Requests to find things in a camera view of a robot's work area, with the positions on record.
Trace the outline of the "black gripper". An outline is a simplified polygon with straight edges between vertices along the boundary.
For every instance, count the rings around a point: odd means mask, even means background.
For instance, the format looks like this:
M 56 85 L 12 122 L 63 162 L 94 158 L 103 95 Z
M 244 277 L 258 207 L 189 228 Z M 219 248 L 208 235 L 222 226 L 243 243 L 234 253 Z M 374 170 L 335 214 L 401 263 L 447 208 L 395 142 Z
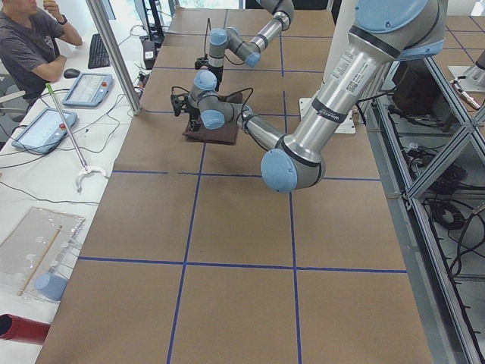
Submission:
M 172 86 L 171 105 L 176 117 L 179 117 L 182 113 L 189 115 L 191 132 L 198 132 L 200 130 L 202 124 L 200 111 L 194 106 L 194 101 L 190 98 L 189 90 L 181 86 Z
M 199 57 L 195 61 L 195 69 L 199 70 L 202 67 L 206 67 L 210 72 L 213 73 L 213 75 L 216 76 L 217 85 L 220 86 L 224 72 L 224 57 L 215 58 L 210 55 Z

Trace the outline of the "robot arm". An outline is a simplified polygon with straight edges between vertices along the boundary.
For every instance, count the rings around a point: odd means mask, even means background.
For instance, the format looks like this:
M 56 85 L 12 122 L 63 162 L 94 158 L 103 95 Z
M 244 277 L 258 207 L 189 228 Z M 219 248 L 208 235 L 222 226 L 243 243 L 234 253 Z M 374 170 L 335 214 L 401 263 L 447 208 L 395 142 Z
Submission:
M 192 88 L 171 96 L 174 114 L 186 112 L 207 130 L 237 125 L 264 151 L 261 175 L 266 185 L 289 193 L 312 187 L 325 173 L 322 149 L 385 65 L 438 54 L 444 44 L 445 1 L 359 1 L 349 28 L 349 43 L 330 76 L 306 103 L 293 133 L 282 133 L 246 103 L 226 102 L 218 94 L 226 52 L 255 66 L 268 44 L 289 29 L 294 18 L 291 1 L 263 1 L 272 19 L 250 41 L 234 27 L 209 34 L 206 69 L 199 70 Z
M 208 51 L 195 62 L 195 69 L 206 67 L 216 79 L 218 91 L 223 80 L 226 52 L 233 53 L 242 64 L 255 67 L 261 60 L 262 52 L 282 32 L 289 29 L 294 19 L 293 1 L 256 1 L 268 11 L 272 18 L 250 39 L 243 36 L 237 27 L 214 28 L 208 32 Z

